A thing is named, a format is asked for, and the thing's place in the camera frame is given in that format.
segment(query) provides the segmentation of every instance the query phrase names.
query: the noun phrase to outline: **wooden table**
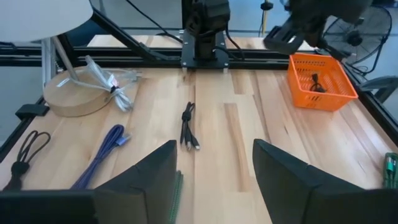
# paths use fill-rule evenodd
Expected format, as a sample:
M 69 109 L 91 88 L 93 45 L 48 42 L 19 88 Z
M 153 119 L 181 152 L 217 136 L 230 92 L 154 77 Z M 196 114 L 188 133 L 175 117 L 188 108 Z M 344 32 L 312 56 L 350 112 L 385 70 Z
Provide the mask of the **wooden table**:
M 179 46 L 166 37 L 136 38 L 151 47 Z M 237 42 L 263 48 L 257 38 Z M 110 36 L 97 36 L 90 45 L 122 46 Z M 91 182 L 99 186 L 169 139 L 178 139 L 188 101 L 197 105 L 191 126 L 201 149 L 187 152 L 178 146 L 177 169 L 184 174 L 178 223 L 271 223 L 252 165 L 255 138 L 358 186 L 380 187 L 384 154 L 398 150 L 361 102 L 354 100 L 335 113 L 295 108 L 285 74 L 142 69 L 139 84 L 128 90 L 135 101 L 131 113 L 120 112 L 112 102 L 79 118 L 49 111 L 34 119 L 0 164 L 0 187 L 9 181 L 18 149 L 33 129 L 49 132 L 52 140 L 32 161 L 24 189 L 68 189 L 95 157 L 104 135 L 123 124 L 132 139 L 102 163 Z

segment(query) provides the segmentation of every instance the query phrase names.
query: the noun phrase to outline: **orange plastic basket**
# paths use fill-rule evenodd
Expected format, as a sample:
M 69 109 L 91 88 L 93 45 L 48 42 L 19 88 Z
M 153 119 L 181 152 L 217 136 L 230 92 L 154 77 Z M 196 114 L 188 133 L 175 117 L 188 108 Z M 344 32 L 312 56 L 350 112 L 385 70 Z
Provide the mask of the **orange plastic basket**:
M 318 74 L 318 82 L 326 93 L 310 91 L 314 73 Z M 291 55 L 288 80 L 293 104 L 298 107 L 336 111 L 358 98 L 340 63 L 330 56 Z

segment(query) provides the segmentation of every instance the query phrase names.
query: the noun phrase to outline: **black usb cable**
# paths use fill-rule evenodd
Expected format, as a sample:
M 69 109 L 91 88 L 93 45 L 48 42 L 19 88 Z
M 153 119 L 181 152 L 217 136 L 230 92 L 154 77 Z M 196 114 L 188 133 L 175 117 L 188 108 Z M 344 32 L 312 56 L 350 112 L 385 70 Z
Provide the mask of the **black usb cable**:
M 195 147 L 195 149 L 199 150 L 199 142 L 196 137 L 192 134 L 191 129 L 189 128 L 188 122 L 192 118 L 191 112 L 195 109 L 195 104 L 188 102 L 187 108 L 182 113 L 182 127 L 181 127 L 181 136 L 180 136 L 180 144 L 185 140 L 185 145 L 187 149 L 190 150 L 191 147 Z
M 33 152 L 29 158 L 27 158 L 27 155 L 33 143 L 36 141 L 38 137 L 42 135 L 47 136 L 47 140 L 35 152 Z M 3 190 L 20 190 L 22 188 L 21 177 L 29 170 L 30 167 L 29 162 L 38 152 L 40 152 L 50 142 L 50 140 L 51 140 L 51 135 L 47 132 L 39 133 L 38 131 L 35 130 L 27 135 L 24 143 L 22 143 L 22 146 L 19 149 L 17 161 L 15 161 L 15 163 L 13 163 L 11 167 L 11 180 L 8 182 L 8 184 Z

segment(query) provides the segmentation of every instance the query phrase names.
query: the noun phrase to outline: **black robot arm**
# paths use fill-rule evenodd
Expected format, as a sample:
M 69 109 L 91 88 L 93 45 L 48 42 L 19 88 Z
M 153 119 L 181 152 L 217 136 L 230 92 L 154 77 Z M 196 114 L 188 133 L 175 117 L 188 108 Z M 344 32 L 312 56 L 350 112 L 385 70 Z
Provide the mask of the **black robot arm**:
M 269 50 L 283 54 L 294 54 L 305 40 L 310 46 L 325 49 L 337 60 L 342 60 L 349 52 L 341 52 L 329 46 L 322 39 L 326 20 L 335 16 L 349 23 L 356 23 L 372 0 L 290 0 L 285 7 L 290 17 L 275 26 L 263 40 Z

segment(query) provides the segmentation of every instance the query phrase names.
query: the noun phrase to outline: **round wooden board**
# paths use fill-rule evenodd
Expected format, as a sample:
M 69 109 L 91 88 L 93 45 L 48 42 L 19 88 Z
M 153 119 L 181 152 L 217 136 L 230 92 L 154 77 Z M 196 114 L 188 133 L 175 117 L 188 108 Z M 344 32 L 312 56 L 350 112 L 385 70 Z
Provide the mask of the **round wooden board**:
M 79 81 L 99 85 L 99 83 L 84 68 L 76 68 Z M 69 80 L 67 71 L 58 74 L 49 81 L 44 90 L 44 99 L 50 109 L 63 117 L 83 116 L 98 111 L 109 103 L 109 92 L 80 86 Z

